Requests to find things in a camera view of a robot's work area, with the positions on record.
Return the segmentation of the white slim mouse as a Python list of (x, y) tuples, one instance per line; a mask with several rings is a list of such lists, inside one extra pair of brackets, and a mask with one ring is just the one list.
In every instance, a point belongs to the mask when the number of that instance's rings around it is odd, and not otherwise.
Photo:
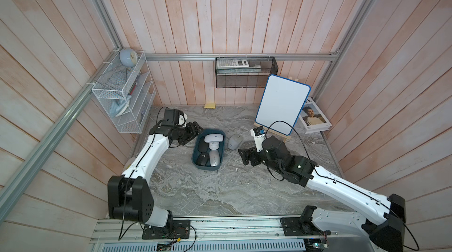
[(224, 136), (222, 134), (208, 134), (204, 137), (206, 143), (221, 143), (224, 141)]

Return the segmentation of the teal plastic storage box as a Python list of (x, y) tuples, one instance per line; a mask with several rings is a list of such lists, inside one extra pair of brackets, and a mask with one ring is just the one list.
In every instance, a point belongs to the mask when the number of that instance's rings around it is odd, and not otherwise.
[[(196, 165), (196, 160), (197, 157), (199, 156), (200, 153), (202, 152), (207, 152), (209, 154), (209, 152), (211, 151), (209, 149), (208, 143), (206, 143), (204, 141), (204, 137), (208, 134), (222, 134), (224, 136), (224, 141), (222, 141), (220, 143), (220, 148), (218, 149), (219, 153), (220, 153), (220, 159), (221, 159), (221, 163), (219, 166), (217, 167), (211, 167), (210, 163), (208, 163), (206, 166), (198, 166)], [(192, 154), (192, 162), (194, 164), (194, 166), (200, 170), (206, 170), (206, 171), (216, 171), (219, 170), (222, 162), (223, 162), (223, 157), (224, 157), (224, 149), (226, 146), (226, 134), (220, 130), (220, 129), (213, 129), (213, 128), (206, 128), (196, 139), (195, 142), (195, 146), (193, 149), (193, 154)]]

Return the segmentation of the black Lecoo mouse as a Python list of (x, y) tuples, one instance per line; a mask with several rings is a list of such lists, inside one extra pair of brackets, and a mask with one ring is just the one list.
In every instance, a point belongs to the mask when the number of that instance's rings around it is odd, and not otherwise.
[(210, 156), (207, 152), (202, 152), (199, 154), (196, 160), (196, 165), (206, 166), (210, 162)]

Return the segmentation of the silver slim mouse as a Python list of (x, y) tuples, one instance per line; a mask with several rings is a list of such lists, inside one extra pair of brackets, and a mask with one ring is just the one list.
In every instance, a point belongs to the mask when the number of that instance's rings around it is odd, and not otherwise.
[(209, 152), (209, 158), (210, 158), (210, 166), (211, 167), (217, 167), (221, 163), (220, 159), (220, 153), (218, 150), (211, 150)]

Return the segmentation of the white beige round mouse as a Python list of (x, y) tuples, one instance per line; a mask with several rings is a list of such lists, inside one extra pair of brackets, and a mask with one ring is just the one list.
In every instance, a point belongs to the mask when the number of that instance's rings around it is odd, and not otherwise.
[(242, 135), (240, 134), (233, 134), (229, 139), (228, 139), (228, 149), (229, 150), (236, 150), (240, 147), (240, 145), (242, 144), (244, 138)]

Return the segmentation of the white ribbed Lecoo mouse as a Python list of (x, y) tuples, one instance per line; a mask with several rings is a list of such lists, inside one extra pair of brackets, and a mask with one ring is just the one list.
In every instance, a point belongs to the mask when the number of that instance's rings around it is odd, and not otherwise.
[(220, 142), (219, 141), (209, 142), (208, 146), (210, 150), (218, 150), (220, 148)]

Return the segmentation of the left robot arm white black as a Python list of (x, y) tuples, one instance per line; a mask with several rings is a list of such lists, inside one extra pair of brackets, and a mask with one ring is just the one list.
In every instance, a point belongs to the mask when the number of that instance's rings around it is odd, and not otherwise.
[(108, 214), (111, 219), (136, 221), (151, 227), (171, 227), (170, 211), (157, 207), (149, 189), (151, 176), (172, 142), (184, 146), (204, 129), (195, 121), (188, 122), (183, 111), (165, 109), (163, 119), (149, 131), (148, 139), (129, 168), (120, 176), (112, 176), (107, 184)]

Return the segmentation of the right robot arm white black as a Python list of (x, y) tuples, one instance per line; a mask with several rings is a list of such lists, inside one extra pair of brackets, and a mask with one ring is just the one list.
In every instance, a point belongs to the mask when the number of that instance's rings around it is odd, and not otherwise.
[(286, 236), (320, 236), (341, 232), (369, 239), (387, 252), (404, 250), (406, 201), (397, 194), (385, 196), (367, 191), (329, 172), (308, 157), (292, 155), (276, 137), (255, 139), (255, 147), (241, 148), (244, 165), (263, 164), (282, 179), (321, 193), (352, 208), (352, 212), (306, 206), (300, 217), (285, 217), (281, 225)]

